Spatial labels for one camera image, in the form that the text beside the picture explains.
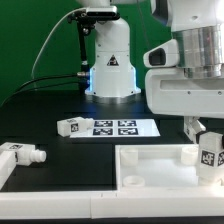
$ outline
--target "warning label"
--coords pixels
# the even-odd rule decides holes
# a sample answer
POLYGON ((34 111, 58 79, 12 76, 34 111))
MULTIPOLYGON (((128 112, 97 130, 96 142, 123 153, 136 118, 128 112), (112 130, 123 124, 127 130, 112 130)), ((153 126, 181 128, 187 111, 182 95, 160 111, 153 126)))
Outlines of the warning label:
POLYGON ((109 62, 107 63, 108 66, 119 66, 117 59, 114 55, 110 58, 109 62))

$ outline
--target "black table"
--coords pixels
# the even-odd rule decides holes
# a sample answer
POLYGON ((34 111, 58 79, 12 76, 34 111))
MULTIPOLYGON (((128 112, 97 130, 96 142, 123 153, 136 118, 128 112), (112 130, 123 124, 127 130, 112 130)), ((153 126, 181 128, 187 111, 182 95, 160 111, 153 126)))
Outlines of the black table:
MULTIPOLYGON (((223 131, 220 120, 202 119, 211 131, 223 131)), ((154 115, 144 92, 138 101, 106 105, 87 101, 78 91, 40 91, 18 94, 0 108, 0 144, 35 144, 47 152, 45 163, 17 166, 2 192, 116 189, 115 145, 190 143, 183 118, 154 115), (161 137, 69 138, 57 134, 57 121, 93 119, 155 119, 161 137)), ((147 218, 104 220, 30 220, 21 223, 223 223, 224 218, 147 218)))

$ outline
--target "blue light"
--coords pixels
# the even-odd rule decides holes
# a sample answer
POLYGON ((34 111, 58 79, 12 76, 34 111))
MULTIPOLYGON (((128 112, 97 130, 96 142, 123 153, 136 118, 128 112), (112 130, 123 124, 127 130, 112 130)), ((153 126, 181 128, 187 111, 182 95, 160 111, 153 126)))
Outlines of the blue light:
POLYGON ((93 91, 93 69, 91 68, 89 71, 89 91, 93 91))
POLYGON ((135 85, 135 91, 137 90, 137 83, 136 83, 136 68, 134 67, 134 85, 135 85))

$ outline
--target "green wall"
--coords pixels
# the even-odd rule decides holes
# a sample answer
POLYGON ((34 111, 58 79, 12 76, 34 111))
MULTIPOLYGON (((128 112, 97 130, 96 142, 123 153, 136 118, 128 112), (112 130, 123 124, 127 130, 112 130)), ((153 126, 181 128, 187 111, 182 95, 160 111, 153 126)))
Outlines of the green wall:
MULTIPOLYGON (((31 79, 36 56, 54 25, 80 5, 75 0, 0 0, 0 103, 24 82, 31 79)), ((131 62, 137 70, 137 85, 144 88, 142 56, 170 39, 170 29, 150 15, 149 1, 140 4, 149 39, 147 47, 137 5, 119 5, 131 28, 131 62)), ((94 34, 87 38, 90 63, 94 63, 94 34)), ((37 69, 36 77, 79 71, 79 45, 76 24, 66 21, 56 30, 37 69)), ((60 87, 74 89, 76 86, 60 87)))

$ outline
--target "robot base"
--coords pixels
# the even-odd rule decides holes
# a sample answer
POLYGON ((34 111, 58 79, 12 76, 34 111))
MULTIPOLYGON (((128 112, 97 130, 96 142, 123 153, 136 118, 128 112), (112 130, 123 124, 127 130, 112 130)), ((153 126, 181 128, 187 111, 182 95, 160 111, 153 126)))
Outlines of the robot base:
POLYGON ((141 99, 141 93, 133 94, 126 97, 99 97, 86 94, 86 100, 104 104, 123 104, 133 101, 139 101, 140 99, 141 99))

